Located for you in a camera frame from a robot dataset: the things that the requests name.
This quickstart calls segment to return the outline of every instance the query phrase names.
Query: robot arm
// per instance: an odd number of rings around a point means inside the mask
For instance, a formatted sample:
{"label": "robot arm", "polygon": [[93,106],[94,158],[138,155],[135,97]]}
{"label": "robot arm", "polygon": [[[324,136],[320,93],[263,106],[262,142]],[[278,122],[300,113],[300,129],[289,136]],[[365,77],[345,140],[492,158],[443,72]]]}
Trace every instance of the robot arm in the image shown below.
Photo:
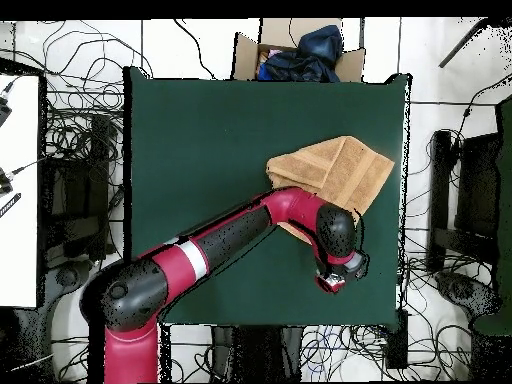
{"label": "robot arm", "polygon": [[81,309],[89,321],[87,309],[101,304],[104,382],[156,383],[157,316],[162,308],[279,222],[288,222],[311,242],[318,266],[315,280],[324,291],[336,293],[365,275],[368,261],[354,249],[350,212],[297,187],[259,195],[89,283]]}

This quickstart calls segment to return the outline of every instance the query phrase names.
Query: towel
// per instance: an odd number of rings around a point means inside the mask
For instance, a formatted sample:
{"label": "towel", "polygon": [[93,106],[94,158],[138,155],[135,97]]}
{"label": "towel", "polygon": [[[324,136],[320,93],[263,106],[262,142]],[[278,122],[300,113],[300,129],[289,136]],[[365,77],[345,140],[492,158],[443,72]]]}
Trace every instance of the towel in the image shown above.
{"label": "towel", "polygon": [[[352,213],[357,224],[379,194],[394,162],[357,138],[337,137],[276,156],[267,162],[273,188],[297,186]],[[309,243],[287,223],[282,228]]]}

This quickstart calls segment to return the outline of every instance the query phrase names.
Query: green tabletop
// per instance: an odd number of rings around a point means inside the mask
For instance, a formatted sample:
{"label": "green tabletop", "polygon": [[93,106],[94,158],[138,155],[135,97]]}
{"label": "green tabletop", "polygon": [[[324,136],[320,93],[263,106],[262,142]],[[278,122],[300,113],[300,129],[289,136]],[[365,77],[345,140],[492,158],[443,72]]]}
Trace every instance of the green tabletop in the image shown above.
{"label": "green tabletop", "polygon": [[279,228],[167,310],[166,322],[394,323],[407,75],[387,84],[259,83],[150,80],[132,68],[126,78],[134,256],[270,189],[265,165],[276,155],[351,135],[395,161],[364,215],[363,280],[322,292],[311,247]]}

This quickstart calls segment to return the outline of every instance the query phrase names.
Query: black cable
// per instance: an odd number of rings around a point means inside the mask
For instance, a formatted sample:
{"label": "black cable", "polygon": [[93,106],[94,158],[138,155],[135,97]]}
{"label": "black cable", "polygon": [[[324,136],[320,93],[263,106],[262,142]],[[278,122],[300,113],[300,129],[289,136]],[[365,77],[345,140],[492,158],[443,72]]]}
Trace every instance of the black cable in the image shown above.
{"label": "black cable", "polygon": [[201,47],[199,47],[199,42],[197,41],[196,37],[194,37],[183,25],[181,25],[177,19],[173,19],[174,23],[179,27],[181,28],[183,31],[185,31],[185,33],[187,33],[189,35],[190,38],[192,38],[192,40],[194,40],[194,42],[196,43],[196,47],[197,47],[197,52],[199,54],[199,64],[201,65],[201,67],[210,74],[210,76],[212,77],[212,79],[216,80],[217,78],[215,78],[215,75],[213,75],[213,73],[206,67],[204,66],[203,64],[203,59],[201,58]]}
{"label": "black cable", "polygon": [[295,40],[292,37],[292,20],[293,18],[290,18],[290,23],[288,24],[288,34],[290,34],[290,38],[292,40],[293,45],[297,47],[297,44],[295,43]]}

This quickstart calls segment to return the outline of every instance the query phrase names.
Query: cable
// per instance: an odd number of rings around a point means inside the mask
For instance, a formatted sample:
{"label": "cable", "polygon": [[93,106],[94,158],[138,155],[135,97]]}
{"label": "cable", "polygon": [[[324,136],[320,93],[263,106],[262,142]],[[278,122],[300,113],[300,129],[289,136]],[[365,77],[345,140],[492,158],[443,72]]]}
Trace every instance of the cable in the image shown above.
{"label": "cable", "polygon": [[210,76],[212,77],[212,79],[216,80],[217,78],[215,78],[215,75],[213,75],[213,73],[206,67],[204,66],[203,64],[203,59],[201,58],[201,47],[199,47],[199,42],[197,41],[196,37],[194,37],[184,26],[182,26],[177,19],[173,19],[174,23],[179,27],[181,28],[183,31],[185,31],[185,33],[187,33],[189,35],[190,38],[192,38],[192,40],[194,40],[194,43],[196,43],[196,47],[197,47],[197,52],[199,54],[199,64],[201,65],[201,67],[210,74]]}
{"label": "cable", "polygon": [[20,79],[22,76],[23,76],[23,75],[19,75],[19,76],[17,76],[17,77],[16,77],[16,78],[14,78],[14,79],[9,83],[9,84],[7,84],[7,85],[6,85],[6,86],[5,86],[5,88],[2,90],[2,96],[1,96],[1,97],[3,97],[4,99],[6,99],[6,98],[7,98],[7,96],[8,96],[8,94],[9,94],[9,92],[11,91],[11,89],[12,89],[12,87],[13,87],[14,83],[15,83],[18,79]]}
{"label": "cable", "polygon": [[17,371],[17,370],[22,369],[22,368],[30,367],[30,366],[32,366],[32,365],[36,365],[36,364],[38,364],[38,363],[40,363],[40,362],[43,362],[43,361],[46,361],[46,360],[48,360],[48,359],[50,359],[50,358],[53,358],[53,353],[52,353],[52,354],[50,354],[50,355],[45,356],[44,358],[37,359],[37,360],[35,360],[35,361],[29,362],[28,364],[20,365],[19,367],[13,368],[13,369],[11,370],[11,372],[12,372],[12,371]]}
{"label": "cable", "polygon": [[290,23],[288,24],[288,34],[290,34],[290,38],[292,40],[293,45],[297,47],[297,43],[295,43],[295,40],[292,37],[292,20],[293,18],[290,18]]}

